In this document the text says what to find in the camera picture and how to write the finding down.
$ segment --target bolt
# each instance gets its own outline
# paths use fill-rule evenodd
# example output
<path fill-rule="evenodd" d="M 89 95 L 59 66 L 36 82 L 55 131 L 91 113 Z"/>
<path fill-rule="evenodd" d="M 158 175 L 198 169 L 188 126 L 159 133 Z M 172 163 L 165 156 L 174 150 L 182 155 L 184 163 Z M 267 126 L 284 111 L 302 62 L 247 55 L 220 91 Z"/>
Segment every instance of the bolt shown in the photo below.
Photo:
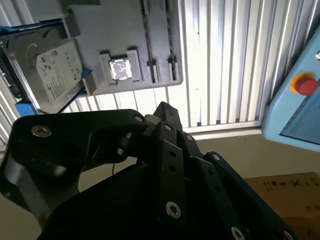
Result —
<path fill-rule="evenodd" d="M 193 137 L 190 136 L 190 135 L 187 135 L 186 138 L 187 138 L 189 141 L 193 141 L 193 140 L 194 140 Z"/>
<path fill-rule="evenodd" d="M 172 201 L 166 203 L 165 210 L 166 213 L 174 219 L 179 219 L 181 217 L 180 207 Z"/>
<path fill-rule="evenodd" d="M 135 116 L 135 119 L 136 119 L 137 121 L 139 121 L 139 122 L 143 122 L 143 121 L 144 121 L 144 120 L 143 120 L 140 116 L 138 116 L 138 115 Z"/>
<path fill-rule="evenodd" d="M 315 54 L 315 59 L 317 59 L 318 61 L 320 61 L 320 51 L 318 51 L 318 52 Z"/>
<path fill-rule="evenodd" d="M 245 236 L 243 233 L 239 230 L 239 228 L 233 226 L 231 227 L 232 236 L 235 240 L 245 240 Z"/>
<path fill-rule="evenodd" d="M 116 153 L 117 153 L 119 156 L 122 156 L 122 155 L 124 155 L 125 151 L 124 151 L 122 148 L 118 148 L 118 149 L 116 150 Z"/>
<path fill-rule="evenodd" d="M 169 131 L 172 130 L 172 128 L 171 128 L 169 125 L 165 124 L 164 126 L 165 126 L 165 128 L 168 129 Z"/>
<path fill-rule="evenodd" d="M 219 160 L 220 160 L 220 157 L 219 157 L 218 155 L 213 154 L 212 156 L 213 156 L 213 158 L 214 158 L 215 160 L 217 160 L 217 161 L 219 161 Z"/>
<path fill-rule="evenodd" d="M 52 132 L 47 126 L 36 125 L 31 128 L 31 133 L 38 138 L 50 137 Z"/>
<path fill-rule="evenodd" d="M 289 232 L 284 231 L 284 235 L 286 236 L 286 238 L 287 238 L 288 240 L 294 240 L 294 238 L 291 236 L 291 234 L 290 234 Z"/>

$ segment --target gray panel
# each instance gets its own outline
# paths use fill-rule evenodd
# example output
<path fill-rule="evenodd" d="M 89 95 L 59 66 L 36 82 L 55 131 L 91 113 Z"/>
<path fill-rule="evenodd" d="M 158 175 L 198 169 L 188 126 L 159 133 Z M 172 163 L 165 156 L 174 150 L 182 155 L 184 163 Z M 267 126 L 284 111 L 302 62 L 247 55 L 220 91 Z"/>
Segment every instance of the gray panel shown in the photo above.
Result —
<path fill-rule="evenodd" d="M 99 0 L 16 0 L 25 2 L 34 22 L 66 17 L 71 5 L 99 5 Z"/>
<path fill-rule="evenodd" d="M 97 90 L 94 95 L 118 93 L 124 91 L 178 85 L 182 79 L 172 81 L 168 59 L 170 57 L 167 14 L 164 0 L 150 1 L 143 16 L 140 0 L 101 0 L 101 6 L 72 7 L 80 35 L 76 43 L 83 66 L 93 71 Z M 173 8 L 178 17 L 178 8 Z M 148 70 L 149 53 L 145 25 L 151 46 L 151 58 L 155 60 L 155 78 L 153 83 Z M 179 34 L 179 24 L 175 21 L 173 29 Z M 109 55 L 110 59 L 129 57 L 128 51 L 136 50 L 142 79 L 140 81 L 123 80 L 114 84 L 104 72 L 99 56 Z M 175 50 L 178 58 L 180 49 Z"/>

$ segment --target black metal bracket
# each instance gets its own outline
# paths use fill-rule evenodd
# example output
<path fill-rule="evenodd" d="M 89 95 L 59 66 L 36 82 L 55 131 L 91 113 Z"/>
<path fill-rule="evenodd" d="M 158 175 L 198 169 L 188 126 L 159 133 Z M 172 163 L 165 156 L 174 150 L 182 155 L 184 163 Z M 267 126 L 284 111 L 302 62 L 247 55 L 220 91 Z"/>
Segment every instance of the black metal bracket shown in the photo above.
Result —
<path fill-rule="evenodd" d="M 81 172 L 127 156 L 137 163 L 78 191 Z M 146 117 L 112 110 L 20 118 L 0 167 L 0 191 L 33 213 L 44 227 L 39 239 L 298 239 L 218 153 L 200 152 L 164 102 Z"/>

